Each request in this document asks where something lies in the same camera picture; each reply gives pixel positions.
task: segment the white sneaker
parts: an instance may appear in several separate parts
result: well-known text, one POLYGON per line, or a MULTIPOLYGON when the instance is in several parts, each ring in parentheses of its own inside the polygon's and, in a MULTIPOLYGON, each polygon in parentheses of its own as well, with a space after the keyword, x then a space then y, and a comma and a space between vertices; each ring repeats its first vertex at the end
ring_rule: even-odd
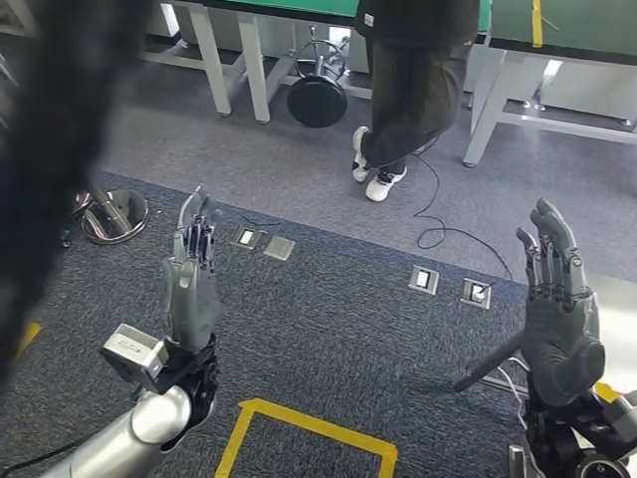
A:
POLYGON ((381 170, 377 177, 368 184, 368 198, 374 202, 384 201, 387 199, 392 186, 400 182, 405 174, 407 174, 407 168, 402 174, 393 174, 381 170))
POLYGON ((361 142, 363 140, 363 135, 369 130, 367 126, 360 126, 354 131, 352 144, 356 155, 354 156, 352 172, 354 175, 354 180, 356 182, 364 182, 370 174, 370 167, 361 152, 361 142))

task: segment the robot finger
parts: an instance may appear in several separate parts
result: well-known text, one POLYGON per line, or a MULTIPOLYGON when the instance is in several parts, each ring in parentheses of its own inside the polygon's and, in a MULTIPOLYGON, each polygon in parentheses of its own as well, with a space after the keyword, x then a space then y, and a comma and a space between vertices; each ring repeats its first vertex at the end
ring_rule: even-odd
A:
POLYGON ((583 261, 580 257, 573 232, 559 213, 548 211, 544 218, 555 237, 555 245, 562 263, 562 285, 565 304, 572 310, 577 296, 585 294, 588 288, 583 261))
POLYGON ((542 268, 537 243, 533 236, 522 227, 519 227, 515 235, 525 245, 525 254, 527 258, 527 278, 529 280, 529 297, 534 299, 540 291, 543 284, 542 268))
POLYGON ((535 224, 540 237, 540 262, 542 269, 543 289, 549 296, 553 294, 553 238, 551 230, 538 210, 531 211, 531 222, 535 224))

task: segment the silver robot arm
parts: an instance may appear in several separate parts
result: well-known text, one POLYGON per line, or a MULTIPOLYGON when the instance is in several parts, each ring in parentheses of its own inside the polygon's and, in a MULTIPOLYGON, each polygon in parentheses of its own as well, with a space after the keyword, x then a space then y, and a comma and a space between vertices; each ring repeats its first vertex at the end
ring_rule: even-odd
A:
POLYGON ((163 395, 145 392, 119 416, 42 478, 139 478, 156 467, 186 429, 192 411, 188 393, 173 386, 163 395))
POLYGON ((144 391, 124 413, 42 478, 139 478, 188 430, 206 420, 217 391, 215 325, 221 313, 214 269, 217 213, 202 185, 182 207, 173 257, 164 261, 170 336, 120 325, 100 350, 144 391))

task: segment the black pants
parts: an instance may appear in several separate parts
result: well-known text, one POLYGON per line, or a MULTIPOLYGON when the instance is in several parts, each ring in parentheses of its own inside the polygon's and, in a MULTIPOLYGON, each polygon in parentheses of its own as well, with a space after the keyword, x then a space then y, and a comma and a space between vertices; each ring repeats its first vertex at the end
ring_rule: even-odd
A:
POLYGON ((362 144, 371 167, 401 174, 405 157, 451 127, 470 45, 429 49, 368 42, 372 131, 362 144))

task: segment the metal frame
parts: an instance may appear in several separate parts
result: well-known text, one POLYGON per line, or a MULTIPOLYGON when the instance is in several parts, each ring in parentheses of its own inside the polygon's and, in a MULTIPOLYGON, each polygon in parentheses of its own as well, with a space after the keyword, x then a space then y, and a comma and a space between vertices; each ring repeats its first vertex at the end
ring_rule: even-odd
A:
MULTIPOLYGON (((471 139, 466 148, 463 164, 474 167, 480 162, 491 134, 498 122, 535 127, 548 131, 562 132, 577 136, 604 139, 607 141, 637 144, 637 127, 632 131, 621 131, 599 126, 589 126, 574 122, 559 121, 506 113, 503 108, 509 97, 511 85, 515 83, 525 59, 541 57, 566 62, 577 62, 599 65, 599 62, 574 60, 571 58, 552 57, 542 54, 531 54, 502 50, 495 65, 485 65, 476 83, 471 122, 471 139)), ((637 67, 625 66, 635 69, 637 67)))

